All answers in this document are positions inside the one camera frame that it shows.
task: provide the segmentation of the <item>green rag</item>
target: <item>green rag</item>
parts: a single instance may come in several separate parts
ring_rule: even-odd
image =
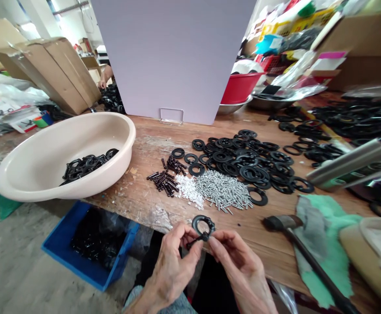
[[[326,195],[300,195],[296,211],[304,227],[295,229],[295,234],[341,293],[352,296],[349,259],[339,242],[339,231],[359,223],[362,217],[346,214],[332,197]],[[301,278],[319,306],[328,309],[334,305],[330,292],[296,247],[295,255]]]

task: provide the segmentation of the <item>hammer head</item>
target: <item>hammer head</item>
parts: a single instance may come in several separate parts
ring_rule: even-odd
[[[263,219],[264,227],[269,231],[283,231],[285,229],[295,229],[304,223],[295,215],[270,216]]]

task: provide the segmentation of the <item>hammer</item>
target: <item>hammer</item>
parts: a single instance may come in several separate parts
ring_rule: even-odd
[[[305,257],[307,262],[311,265],[312,269],[315,271],[317,276],[321,279],[322,283],[327,287],[331,296],[333,297],[336,306],[345,314],[359,314],[360,312],[351,303],[351,301],[346,298],[340,290],[336,287],[334,282],[326,274],[326,272],[321,268],[320,264],[309,252],[307,247],[301,242],[301,240],[293,232],[293,229],[301,227],[304,225],[302,220],[295,215],[281,215],[281,216],[270,216],[263,219],[263,225],[268,231],[281,231],[283,232],[291,241],[295,243],[301,254]]]

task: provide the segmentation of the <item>purple board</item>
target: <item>purple board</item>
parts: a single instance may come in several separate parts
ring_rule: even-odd
[[[214,122],[256,0],[92,4],[128,114]]]

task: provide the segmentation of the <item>white plastic pellet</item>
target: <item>white plastic pellet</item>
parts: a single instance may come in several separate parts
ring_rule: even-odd
[[[195,178],[177,175],[175,180],[178,183],[179,197],[188,199],[190,201],[188,202],[189,205],[193,202],[198,210],[203,210],[204,201],[202,194],[196,190]]]

